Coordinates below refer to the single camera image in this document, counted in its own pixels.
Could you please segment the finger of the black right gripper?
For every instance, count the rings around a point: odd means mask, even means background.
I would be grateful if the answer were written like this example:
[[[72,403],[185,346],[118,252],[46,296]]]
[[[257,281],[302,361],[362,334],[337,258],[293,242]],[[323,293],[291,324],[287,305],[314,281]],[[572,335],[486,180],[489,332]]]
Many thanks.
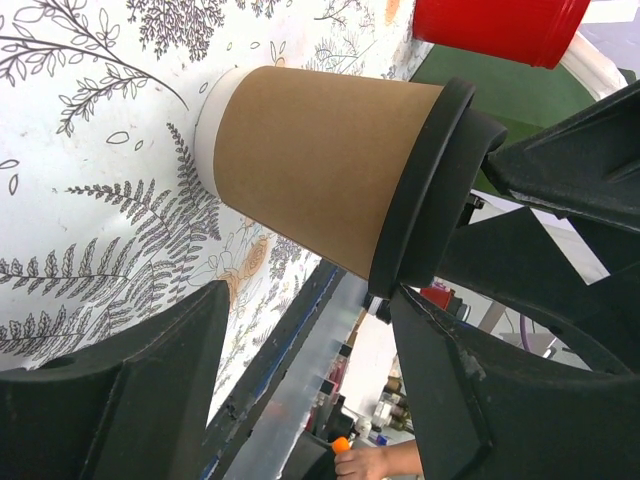
[[[639,83],[489,155],[503,195],[562,215],[639,231]]]
[[[610,271],[588,285],[542,224],[520,208],[457,229],[436,274],[531,318],[593,370],[639,370],[639,237],[574,217]]]

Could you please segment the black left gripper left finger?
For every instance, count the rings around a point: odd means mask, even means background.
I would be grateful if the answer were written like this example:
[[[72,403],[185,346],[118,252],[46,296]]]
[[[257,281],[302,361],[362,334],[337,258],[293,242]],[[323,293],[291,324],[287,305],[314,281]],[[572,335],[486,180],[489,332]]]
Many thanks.
[[[214,281],[34,370],[1,375],[5,479],[196,479],[230,306]]]

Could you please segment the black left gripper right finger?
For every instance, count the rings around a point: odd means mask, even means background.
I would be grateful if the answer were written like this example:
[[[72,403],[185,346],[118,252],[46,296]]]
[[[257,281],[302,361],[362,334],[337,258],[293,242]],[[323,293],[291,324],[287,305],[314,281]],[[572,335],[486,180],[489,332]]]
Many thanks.
[[[543,359],[401,287],[390,302],[428,479],[635,479],[639,379]]]

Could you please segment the black coffee cup lid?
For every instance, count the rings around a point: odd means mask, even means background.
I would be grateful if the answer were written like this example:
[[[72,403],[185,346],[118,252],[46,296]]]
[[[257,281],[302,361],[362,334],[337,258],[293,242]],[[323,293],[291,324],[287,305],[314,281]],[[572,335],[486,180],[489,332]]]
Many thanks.
[[[486,157],[507,129],[471,107],[475,86],[453,78],[419,131],[373,255],[368,292],[389,300],[401,285],[431,281]]]

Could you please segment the brown paper coffee cup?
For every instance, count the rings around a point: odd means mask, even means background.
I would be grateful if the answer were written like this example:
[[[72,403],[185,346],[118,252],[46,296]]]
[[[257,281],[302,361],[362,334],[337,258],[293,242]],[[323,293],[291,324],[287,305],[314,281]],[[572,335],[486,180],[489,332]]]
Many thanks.
[[[194,160],[230,208],[361,278],[438,85],[262,66],[208,94]]]

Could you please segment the brown and green paper bag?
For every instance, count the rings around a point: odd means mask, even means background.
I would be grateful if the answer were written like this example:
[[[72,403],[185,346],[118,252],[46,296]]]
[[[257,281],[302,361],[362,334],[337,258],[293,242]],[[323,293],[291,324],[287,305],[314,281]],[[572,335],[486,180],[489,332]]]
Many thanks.
[[[559,66],[534,68],[508,60],[435,46],[411,80],[443,85],[457,77],[476,87],[472,107],[508,129],[506,145],[552,127],[595,103]]]

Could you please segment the person's hand in background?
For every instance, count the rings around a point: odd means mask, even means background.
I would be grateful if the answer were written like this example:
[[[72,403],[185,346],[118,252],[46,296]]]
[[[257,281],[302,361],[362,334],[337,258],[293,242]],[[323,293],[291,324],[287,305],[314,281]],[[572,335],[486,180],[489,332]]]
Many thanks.
[[[335,457],[339,480],[379,480],[394,476],[422,475],[415,440],[381,447],[356,448]]]

